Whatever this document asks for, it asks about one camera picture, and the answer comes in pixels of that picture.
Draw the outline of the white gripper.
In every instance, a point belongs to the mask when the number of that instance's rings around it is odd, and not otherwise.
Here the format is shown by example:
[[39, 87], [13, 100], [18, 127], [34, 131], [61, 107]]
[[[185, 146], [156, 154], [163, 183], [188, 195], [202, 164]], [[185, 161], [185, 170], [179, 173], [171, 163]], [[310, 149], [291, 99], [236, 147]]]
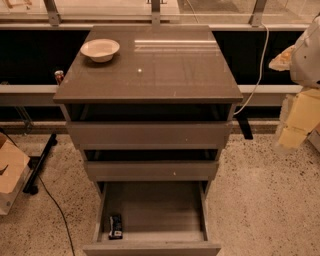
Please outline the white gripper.
[[[290, 69], [294, 45], [289, 46], [269, 63], [275, 71]], [[282, 149], [297, 149], [320, 123], [320, 90], [304, 88], [295, 96], [287, 95], [276, 130], [276, 145]]]

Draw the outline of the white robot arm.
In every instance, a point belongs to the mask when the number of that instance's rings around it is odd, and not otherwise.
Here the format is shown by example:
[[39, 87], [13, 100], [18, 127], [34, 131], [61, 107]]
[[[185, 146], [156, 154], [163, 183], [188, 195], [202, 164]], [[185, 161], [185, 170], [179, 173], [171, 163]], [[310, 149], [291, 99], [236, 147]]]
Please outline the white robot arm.
[[297, 149], [320, 123], [320, 15], [297, 39], [269, 63], [269, 68], [290, 73], [302, 86], [295, 96], [287, 95], [280, 112], [275, 145]]

